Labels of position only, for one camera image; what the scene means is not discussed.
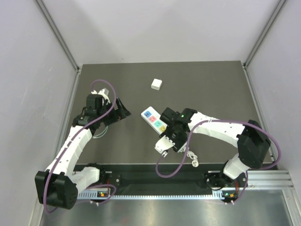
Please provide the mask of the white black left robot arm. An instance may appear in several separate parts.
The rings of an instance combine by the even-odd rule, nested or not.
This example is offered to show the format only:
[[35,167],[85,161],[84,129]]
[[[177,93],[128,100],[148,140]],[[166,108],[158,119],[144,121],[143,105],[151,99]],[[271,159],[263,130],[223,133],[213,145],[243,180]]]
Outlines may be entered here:
[[108,127],[130,115],[119,98],[110,101],[101,91],[89,94],[86,106],[74,118],[60,152],[45,171],[38,171],[35,176],[39,202],[69,210],[75,205],[78,195],[90,185],[103,186],[107,176],[99,165],[88,164],[76,174],[73,173],[74,167],[101,125]]

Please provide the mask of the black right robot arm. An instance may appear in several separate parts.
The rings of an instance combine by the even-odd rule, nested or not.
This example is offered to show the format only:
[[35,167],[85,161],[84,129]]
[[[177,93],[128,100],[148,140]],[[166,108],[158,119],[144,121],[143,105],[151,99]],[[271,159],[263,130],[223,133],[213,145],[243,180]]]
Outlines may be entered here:
[[183,148],[188,152],[191,133],[207,135],[237,148],[238,153],[225,163],[218,176],[207,179],[211,188],[231,186],[242,173],[260,169],[271,145],[267,133],[253,120],[247,123],[219,120],[194,109],[185,108],[180,113],[169,107],[161,114],[160,120],[167,125],[155,145],[155,150],[161,155],[170,148],[176,152]]

